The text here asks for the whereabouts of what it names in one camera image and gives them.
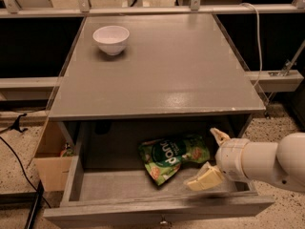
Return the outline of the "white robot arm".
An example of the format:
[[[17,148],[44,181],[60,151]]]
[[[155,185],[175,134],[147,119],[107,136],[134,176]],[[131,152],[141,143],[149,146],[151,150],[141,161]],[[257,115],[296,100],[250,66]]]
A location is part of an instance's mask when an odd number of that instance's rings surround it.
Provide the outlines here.
[[[305,192],[305,134],[294,133],[279,142],[252,142],[230,138],[211,128],[219,148],[216,164],[204,164],[199,172],[184,181],[191,191],[212,189],[225,179],[248,183],[258,180],[283,190]]]

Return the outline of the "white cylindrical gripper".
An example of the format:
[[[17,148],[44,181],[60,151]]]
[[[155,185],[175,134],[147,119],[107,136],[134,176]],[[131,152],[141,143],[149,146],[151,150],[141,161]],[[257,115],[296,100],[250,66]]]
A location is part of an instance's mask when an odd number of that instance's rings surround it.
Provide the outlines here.
[[[191,191],[198,192],[221,184],[224,177],[231,181],[247,183],[249,179],[243,170],[242,154],[250,140],[247,138],[231,139],[217,128],[211,128],[210,132],[220,146],[215,155],[217,166],[206,162],[195,176],[186,179],[183,184]]]

